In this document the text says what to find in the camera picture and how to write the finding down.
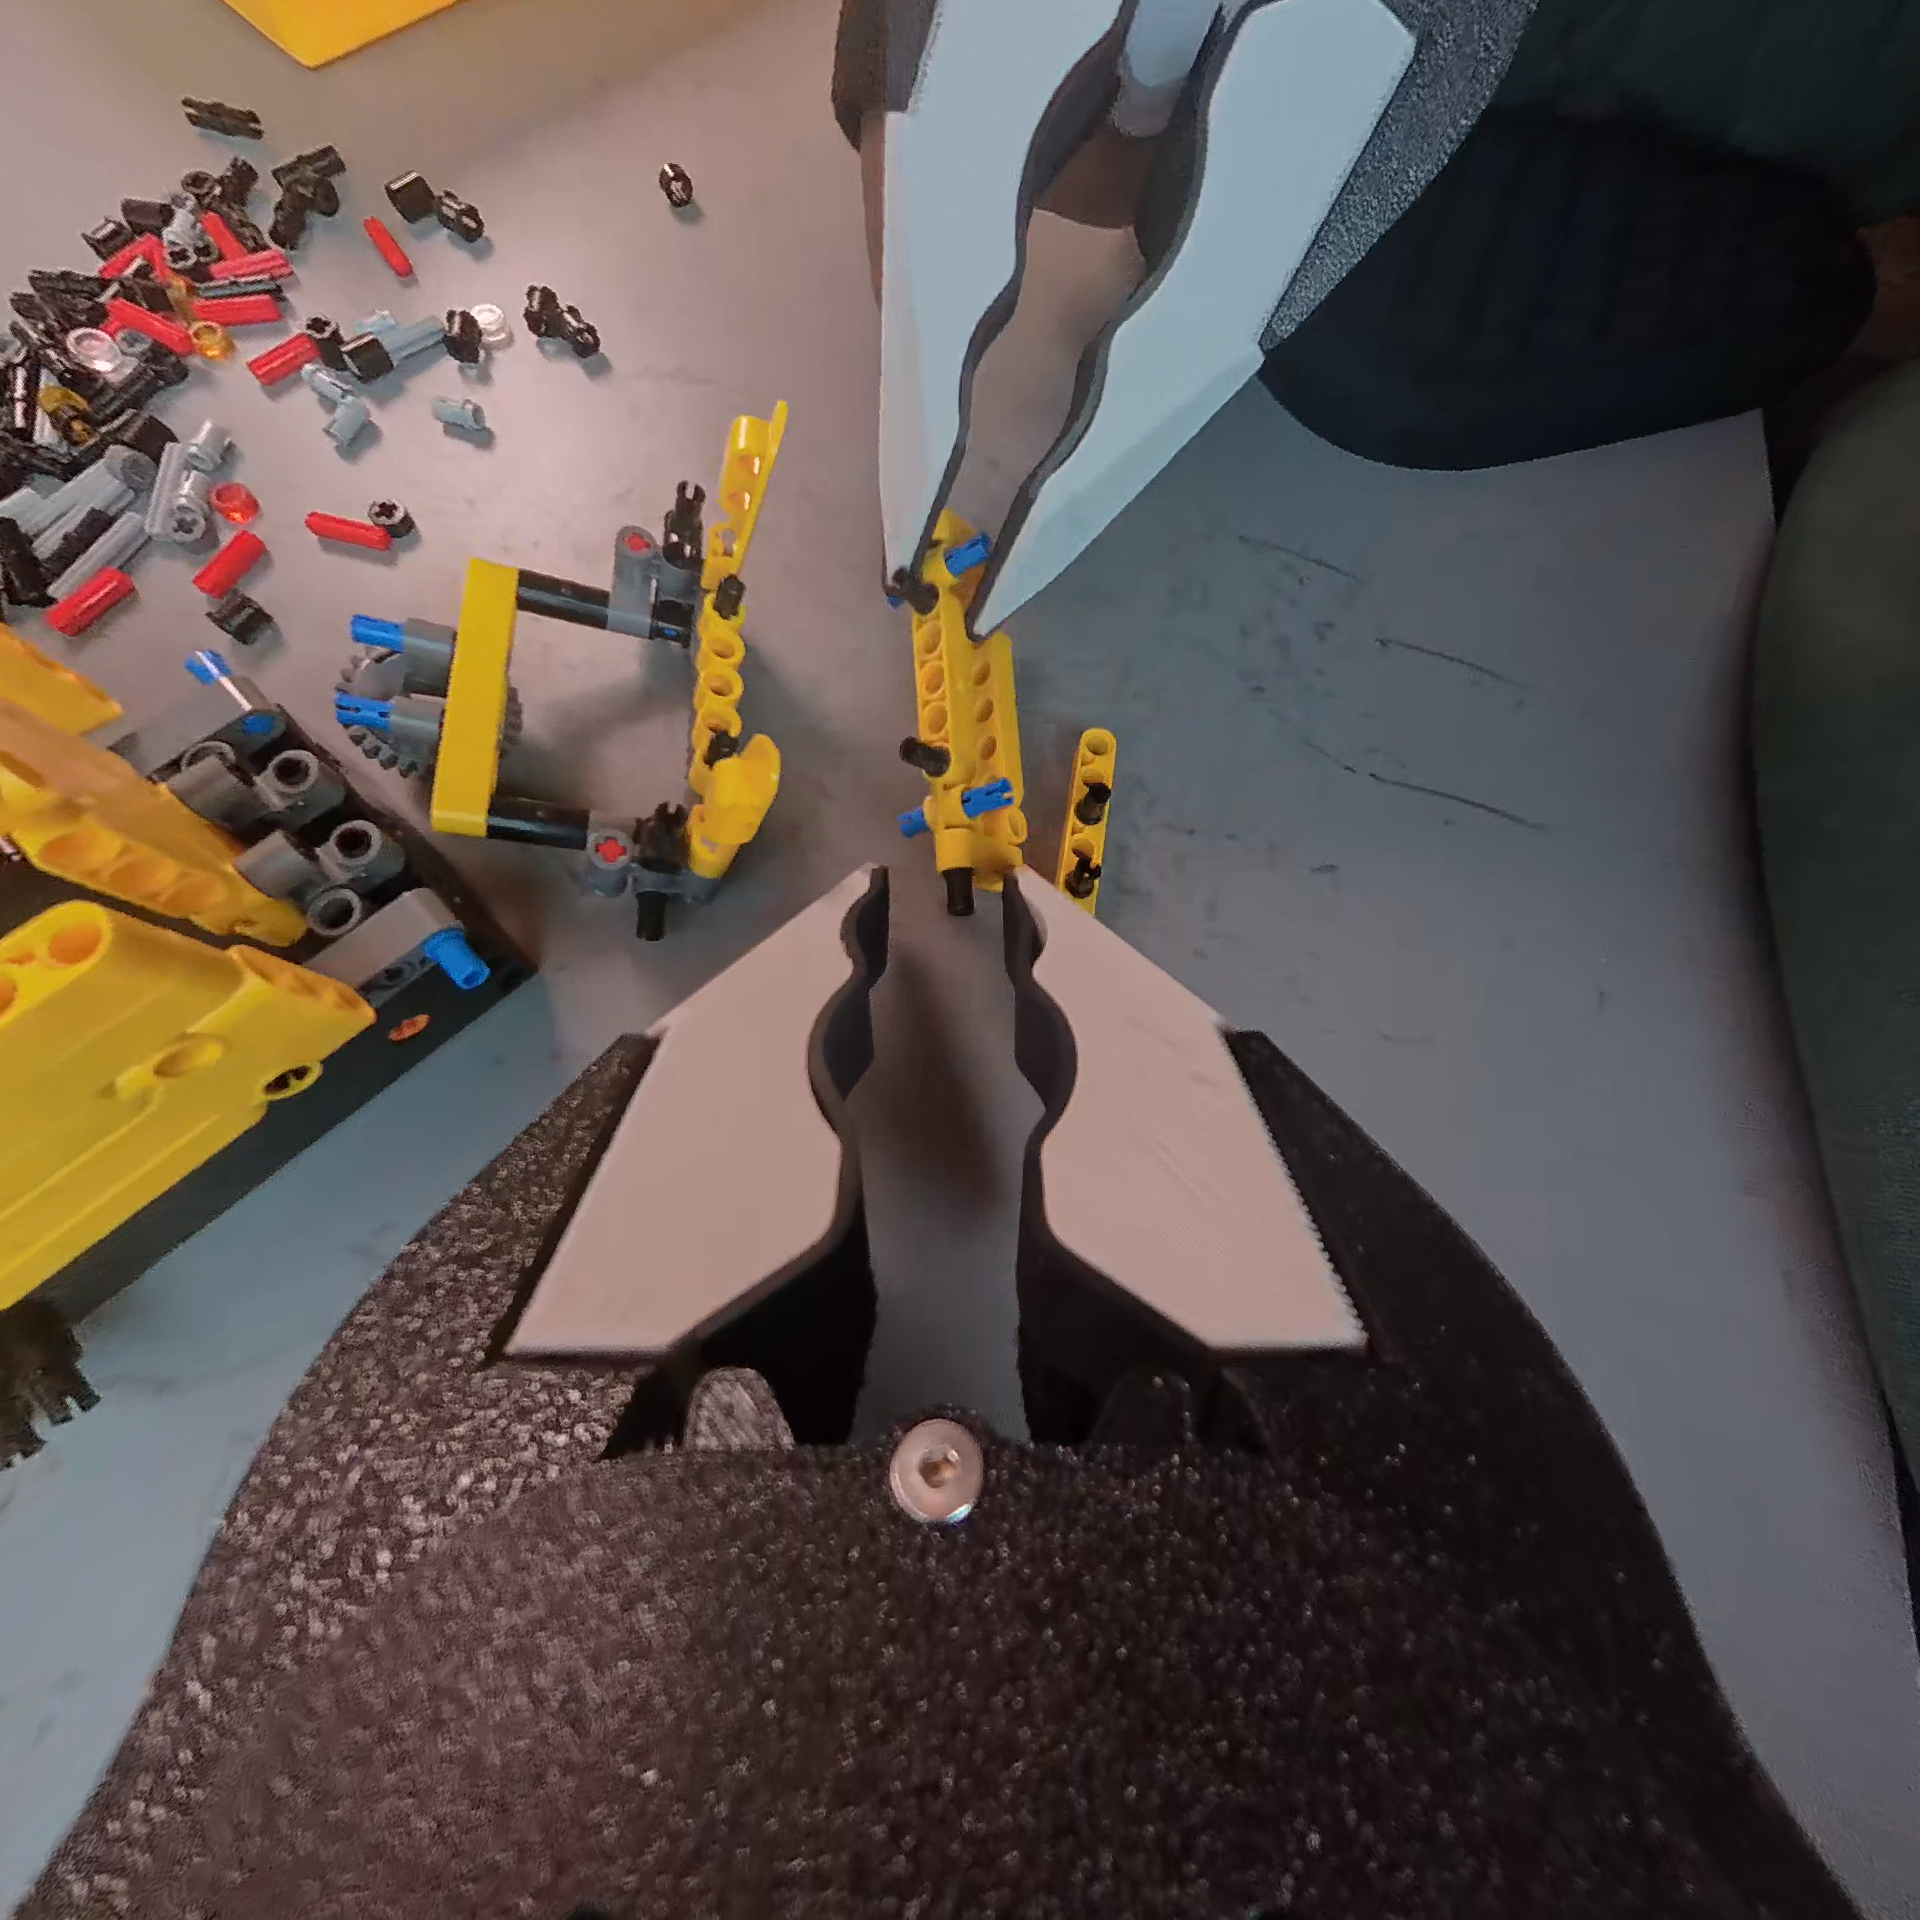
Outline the yellow lego panel with pins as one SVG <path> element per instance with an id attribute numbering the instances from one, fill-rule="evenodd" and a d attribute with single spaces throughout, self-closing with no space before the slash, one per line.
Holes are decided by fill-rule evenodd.
<path id="1" fill-rule="evenodd" d="M 969 918 L 978 891 L 998 893 L 1027 844 L 1012 643 L 1001 631 L 969 634 L 990 550 L 990 535 L 944 510 L 920 571 L 891 585 L 891 600 L 910 610 L 915 695 L 901 761 L 925 785 L 898 831 L 933 851 L 952 918 Z"/>

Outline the person's right forearm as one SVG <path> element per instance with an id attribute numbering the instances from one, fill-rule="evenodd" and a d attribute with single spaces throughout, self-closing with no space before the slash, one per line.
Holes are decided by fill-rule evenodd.
<path id="1" fill-rule="evenodd" d="M 1914 2 L 1540 2 L 1497 103 L 1648 116 L 1918 211 Z"/>

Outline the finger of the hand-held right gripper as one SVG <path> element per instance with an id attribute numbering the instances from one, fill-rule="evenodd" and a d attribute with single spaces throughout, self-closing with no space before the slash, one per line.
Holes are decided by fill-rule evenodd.
<path id="1" fill-rule="evenodd" d="M 882 581 L 920 573 L 1009 323 L 1031 203 L 1116 96 L 1135 6 L 879 9 L 879 503 Z"/>
<path id="2" fill-rule="evenodd" d="M 1413 52 L 1378 2 L 1252 6 L 1233 21 L 1195 93 L 1175 236 L 1091 346 L 1091 395 L 1006 516 L 976 631 L 1055 583 L 1258 371 L 1262 334 Z"/>

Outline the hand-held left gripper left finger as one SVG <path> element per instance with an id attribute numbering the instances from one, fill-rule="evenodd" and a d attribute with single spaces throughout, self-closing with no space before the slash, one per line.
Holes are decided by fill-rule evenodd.
<path id="1" fill-rule="evenodd" d="M 513 1361 L 663 1361 L 848 1235 L 889 869 L 865 863 L 647 1031 L 513 1323 Z"/>

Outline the pile of small lego pins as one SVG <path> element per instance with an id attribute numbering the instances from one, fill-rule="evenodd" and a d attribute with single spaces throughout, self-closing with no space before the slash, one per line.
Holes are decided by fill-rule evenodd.
<path id="1" fill-rule="evenodd" d="M 134 565 L 166 550 L 195 564 L 204 621 L 253 648 L 281 636 L 253 594 L 271 554 L 231 430 L 181 401 L 201 371 L 240 366 L 264 396 L 307 391 L 325 445 L 353 460 L 374 438 L 371 401 L 426 366 L 464 383 L 430 401 L 440 430 L 488 445 L 467 390 L 499 352 L 522 334 L 596 366 L 602 341 L 551 285 L 525 291 L 519 322 L 491 301 L 301 315 L 295 255 L 344 216 L 344 151 L 322 141 L 254 165 L 267 132 L 253 110 L 191 96 L 178 110 L 224 159 L 162 198 L 124 198 L 84 229 L 89 267 L 32 270 L 4 296 L 4 617 L 84 636 L 134 600 Z"/>

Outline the yellow lego beam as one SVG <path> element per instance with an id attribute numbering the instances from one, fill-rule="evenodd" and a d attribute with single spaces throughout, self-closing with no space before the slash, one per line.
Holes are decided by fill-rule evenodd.
<path id="1" fill-rule="evenodd" d="M 1060 834 L 1055 887 L 1080 912 L 1096 916 L 1106 844 L 1116 800 L 1117 739 L 1109 730 L 1086 730 L 1077 739 L 1068 816 Z"/>

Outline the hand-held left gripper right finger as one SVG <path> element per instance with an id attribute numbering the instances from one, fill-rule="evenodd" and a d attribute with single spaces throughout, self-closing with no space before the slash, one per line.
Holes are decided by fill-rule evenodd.
<path id="1" fill-rule="evenodd" d="M 1043 1248 L 1212 1355 L 1361 1353 L 1214 1008 L 1046 884 L 1012 878 L 1001 907 Z"/>

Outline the lego axle and gear assembly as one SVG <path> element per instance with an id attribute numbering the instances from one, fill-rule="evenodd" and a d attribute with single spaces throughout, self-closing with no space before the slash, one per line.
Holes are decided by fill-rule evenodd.
<path id="1" fill-rule="evenodd" d="M 736 416 L 720 467 L 717 525 L 707 525 L 707 493 L 681 483 L 662 532 L 619 532 L 610 589 L 471 560 L 451 627 L 359 617 L 356 657 L 334 690 L 348 739 L 426 782 L 440 835 L 567 854 L 590 896 L 630 898 L 635 937 L 662 938 L 670 908 L 713 898 L 783 785 L 778 744 L 742 718 L 742 569 L 787 421 L 785 401 L 766 416 Z M 624 821 L 506 793 L 503 757 L 517 737 L 513 648 L 522 617 L 688 658 L 683 800 Z"/>

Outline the yellow lego robot body model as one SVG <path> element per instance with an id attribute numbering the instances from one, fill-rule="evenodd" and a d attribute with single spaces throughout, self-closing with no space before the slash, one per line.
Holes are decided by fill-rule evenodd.
<path id="1" fill-rule="evenodd" d="M 132 723 L 4 631 L 2 1461 L 95 1406 L 76 1324 L 535 962 L 221 657 Z"/>

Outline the yellow plastic bin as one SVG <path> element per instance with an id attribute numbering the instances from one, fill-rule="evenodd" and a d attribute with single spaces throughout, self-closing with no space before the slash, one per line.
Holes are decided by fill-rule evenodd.
<path id="1" fill-rule="evenodd" d="M 303 68 L 325 68 L 336 60 L 384 43 L 409 29 L 453 10 L 459 2 L 417 0 L 348 0 L 348 2 L 221 2 L 274 52 Z"/>

